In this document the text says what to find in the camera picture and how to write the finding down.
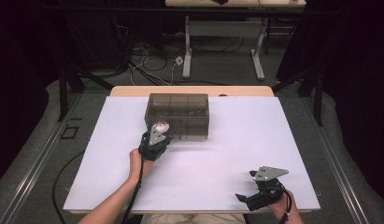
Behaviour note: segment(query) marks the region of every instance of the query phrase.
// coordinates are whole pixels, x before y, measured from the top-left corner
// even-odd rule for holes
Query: wire
[[[130,215],[131,209],[133,208],[133,205],[134,205],[134,202],[135,202],[135,199],[136,199],[136,195],[138,194],[138,191],[141,188],[144,162],[145,162],[145,159],[141,156],[141,169],[139,171],[138,182],[137,182],[137,184],[135,186],[135,190],[134,190],[133,196],[131,198],[131,201],[128,204],[127,210],[125,211],[124,217],[122,218],[121,224],[125,224],[125,222],[127,221],[128,216]]]
[[[70,161],[68,161],[64,166],[63,168],[60,170],[60,172],[57,174],[57,176],[55,177],[55,180],[54,180],[54,183],[52,185],[52,190],[51,190],[51,199],[52,199],[52,203],[54,205],[54,208],[55,208],[55,212],[57,213],[58,215],[58,218],[61,220],[61,222],[63,224],[66,224],[65,220],[64,220],[64,217],[63,215],[61,215],[61,212],[60,212],[60,209],[58,208],[58,205],[57,205],[57,201],[55,199],[55,189],[57,187],[57,182],[58,182],[58,179],[60,178],[61,176],[61,173],[64,171],[64,169],[73,161],[75,160],[77,157],[79,157],[80,155],[82,155],[83,153],[85,152],[85,150],[83,150],[82,152],[80,152],[78,155],[74,156]]]
[[[235,51],[241,49],[241,47],[244,45],[244,39],[245,39],[244,36],[242,36],[241,44],[236,49],[232,49],[232,50],[227,50],[227,49],[230,48],[239,38],[240,38],[240,36],[237,37],[235,40],[233,40],[232,43],[227,45],[224,49],[220,49],[220,50],[199,49],[199,48],[195,48],[195,47],[191,47],[191,48],[193,48],[193,50],[195,50],[195,51],[200,51],[200,52],[235,52]]]

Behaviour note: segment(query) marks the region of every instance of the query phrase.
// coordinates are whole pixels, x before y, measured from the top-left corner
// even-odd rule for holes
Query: forearm
[[[114,193],[96,206],[79,223],[114,223],[135,190],[137,180],[127,179]]]

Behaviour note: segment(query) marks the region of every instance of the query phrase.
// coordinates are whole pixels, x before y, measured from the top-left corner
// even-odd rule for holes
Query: desk
[[[166,0],[168,7],[256,7],[256,8],[292,8],[301,9],[305,6],[304,0],[229,0],[220,5],[212,0]],[[259,52],[262,46],[264,31],[261,21],[190,21],[185,20],[186,49],[183,64],[183,77],[189,78],[191,74],[192,49],[191,35],[210,36],[244,36],[257,38],[256,47],[252,49],[251,57],[255,67],[256,77],[264,80],[264,74]]]
[[[151,92],[208,93],[209,137],[204,142],[173,141],[168,146],[142,183],[134,214],[248,213],[235,194],[257,193],[249,170],[264,165],[290,171],[279,180],[292,190],[299,209],[320,209],[284,112],[270,88],[115,87],[101,111],[64,210],[90,211],[124,181],[128,153],[146,131],[143,118]],[[220,94],[228,97],[216,97]],[[230,122],[221,122],[223,118]]]

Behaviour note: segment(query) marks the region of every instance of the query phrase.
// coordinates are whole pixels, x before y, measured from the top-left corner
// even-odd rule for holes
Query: black cable
[[[127,221],[128,216],[130,215],[131,209],[133,208],[133,205],[134,205],[134,202],[135,202],[135,199],[136,199],[136,195],[138,194],[138,191],[141,188],[141,185],[142,185],[142,175],[143,175],[143,164],[144,164],[144,162],[145,162],[145,160],[141,157],[141,169],[140,169],[140,172],[139,172],[138,182],[137,182],[137,184],[135,186],[133,197],[131,198],[131,201],[128,204],[127,210],[125,211],[124,217],[122,218],[121,224],[124,224]]]
[[[82,152],[80,152],[78,155],[76,155],[75,157],[73,157],[70,161],[68,161],[64,166],[63,168],[60,170],[60,172],[57,174],[57,176],[55,177],[55,180],[54,180],[54,183],[52,185],[52,190],[51,190],[51,199],[52,199],[52,203],[54,205],[54,208],[55,208],[55,212],[57,213],[58,215],[58,218],[61,220],[61,222],[63,224],[66,224],[65,220],[64,220],[64,217],[63,215],[61,215],[61,212],[60,212],[60,209],[58,208],[58,205],[57,205],[57,201],[55,199],[55,189],[57,187],[57,182],[58,182],[58,179],[60,178],[61,176],[61,173],[64,171],[64,169],[73,161],[75,160],[77,157],[79,157],[80,155],[82,155],[83,153],[85,152],[85,150],[83,150]]]

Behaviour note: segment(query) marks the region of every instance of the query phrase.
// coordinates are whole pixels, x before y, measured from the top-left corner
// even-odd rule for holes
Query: dark background
[[[141,4],[163,6],[163,2],[148,0]],[[322,67],[324,91],[336,102],[349,154],[384,199],[384,1],[348,0],[340,4],[334,0],[308,0],[306,9],[344,7],[350,9],[347,18],[300,21],[277,78],[286,80],[313,66],[323,52],[330,52]],[[66,55],[74,63],[95,68],[116,67],[123,62],[110,17],[73,19],[76,25],[63,16],[53,17],[52,22]],[[171,24],[166,17],[135,19],[145,24],[135,28],[138,35],[158,47],[163,32],[177,32],[183,26],[183,20],[172,20]],[[339,28],[345,19],[350,19],[349,26]],[[341,32],[338,45],[325,45],[334,31]],[[83,41],[95,47],[83,48]],[[49,99],[45,88],[58,78],[59,65],[54,59],[50,42],[28,1],[0,1],[0,178],[44,113]],[[305,80],[314,80],[315,76],[309,74]]]

